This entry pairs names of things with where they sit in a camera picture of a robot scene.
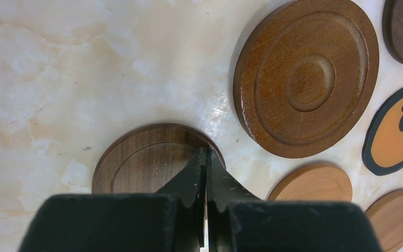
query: white marble surface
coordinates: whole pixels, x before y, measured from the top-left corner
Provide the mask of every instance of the white marble surface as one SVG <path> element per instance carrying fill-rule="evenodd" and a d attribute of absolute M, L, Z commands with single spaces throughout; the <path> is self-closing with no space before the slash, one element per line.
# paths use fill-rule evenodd
<path fill-rule="evenodd" d="M 228 171 L 262 198 L 314 161 L 342 167 L 364 210 L 403 188 L 403 169 L 374 176 L 360 157 L 375 111 L 403 87 L 403 65 L 382 39 L 384 0 L 355 1 L 376 29 L 380 70 L 367 110 L 343 140 L 289 160 L 266 152 L 242 129 L 232 106 L 235 62 L 257 23 L 286 2 L 0 1 L 0 251 L 17 249 L 48 196 L 89 193 L 103 151 L 153 122 L 208 134 Z"/>

